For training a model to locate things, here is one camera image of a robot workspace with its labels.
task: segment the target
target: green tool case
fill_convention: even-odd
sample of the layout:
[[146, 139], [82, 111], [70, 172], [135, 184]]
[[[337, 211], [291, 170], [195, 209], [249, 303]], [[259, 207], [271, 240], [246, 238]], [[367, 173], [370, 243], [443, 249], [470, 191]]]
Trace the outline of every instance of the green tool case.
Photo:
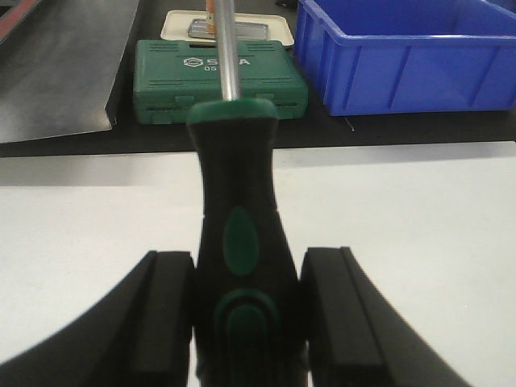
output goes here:
[[[306, 83], [275, 40], [240, 40], [242, 98], [267, 98], [280, 119], [297, 119], [308, 102]], [[141, 40], [136, 46], [136, 117], [142, 124], [183, 123], [197, 102], [221, 98], [217, 49], [183, 40]]]

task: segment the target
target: black workbench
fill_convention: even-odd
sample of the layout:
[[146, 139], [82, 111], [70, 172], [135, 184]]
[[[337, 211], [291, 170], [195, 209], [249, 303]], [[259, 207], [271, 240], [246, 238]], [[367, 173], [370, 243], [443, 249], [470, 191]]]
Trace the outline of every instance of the black workbench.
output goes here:
[[[275, 14], [287, 18], [295, 30], [296, 11], [276, 6], [274, 0], [235, 2], [237, 12]], [[202, 0], [147, 1], [137, 29], [137, 39], [159, 39], [169, 10], [202, 10]], [[127, 48], [134, 58], [134, 47]], [[50, 156], [193, 150], [183, 124], [139, 125], [132, 110], [132, 71], [125, 76], [122, 97], [111, 131], [68, 135], [0, 145], [0, 156]], [[303, 119], [281, 121], [276, 148], [432, 144], [516, 139], [516, 110], [447, 112], [330, 117], [311, 89]]]

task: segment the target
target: table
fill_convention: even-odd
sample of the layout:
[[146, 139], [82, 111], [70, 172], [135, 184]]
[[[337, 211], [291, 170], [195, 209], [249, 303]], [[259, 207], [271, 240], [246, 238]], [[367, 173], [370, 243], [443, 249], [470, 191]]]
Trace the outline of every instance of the table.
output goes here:
[[[309, 246], [350, 246], [467, 381], [516, 384], [514, 143], [278, 150], [274, 179], [298, 268]], [[2, 362], [87, 310], [147, 250], [197, 254], [197, 158], [3, 158], [0, 218]]]

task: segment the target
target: metal shaft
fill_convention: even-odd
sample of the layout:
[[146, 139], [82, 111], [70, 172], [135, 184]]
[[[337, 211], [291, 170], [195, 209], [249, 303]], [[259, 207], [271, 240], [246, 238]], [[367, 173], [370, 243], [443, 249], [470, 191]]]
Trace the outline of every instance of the metal shaft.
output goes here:
[[231, 101], [240, 98], [235, 4], [233, 0], [215, 0], [214, 4], [220, 85], [223, 99]]

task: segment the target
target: logo on tool case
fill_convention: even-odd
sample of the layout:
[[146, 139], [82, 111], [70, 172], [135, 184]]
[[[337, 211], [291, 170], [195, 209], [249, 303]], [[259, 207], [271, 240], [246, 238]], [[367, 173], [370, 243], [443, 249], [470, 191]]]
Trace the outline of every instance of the logo on tool case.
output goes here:
[[[204, 64], [204, 60], [201, 58], [196, 58], [194, 56], [190, 58], [183, 59], [183, 64], [188, 67], [199, 67]], [[217, 59], [206, 59], [206, 64], [209, 66], [218, 66], [218, 60]], [[239, 65], [250, 65], [251, 63], [249, 60], [245, 58], [240, 58]]]
[[204, 60], [191, 57], [184, 59], [183, 64], [188, 67], [199, 67], [204, 64]]

